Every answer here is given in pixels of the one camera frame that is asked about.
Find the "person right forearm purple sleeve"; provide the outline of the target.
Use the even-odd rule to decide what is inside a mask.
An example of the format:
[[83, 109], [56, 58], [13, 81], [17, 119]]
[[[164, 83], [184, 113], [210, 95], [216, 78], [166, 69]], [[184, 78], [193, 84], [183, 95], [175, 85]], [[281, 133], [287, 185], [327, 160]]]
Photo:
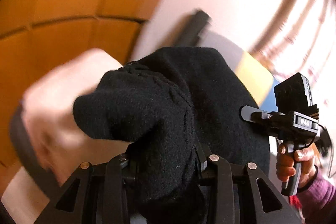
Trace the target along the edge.
[[313, 178], [297, 191], [305, 223], [335, 223], [335, 186], [315, 168]]

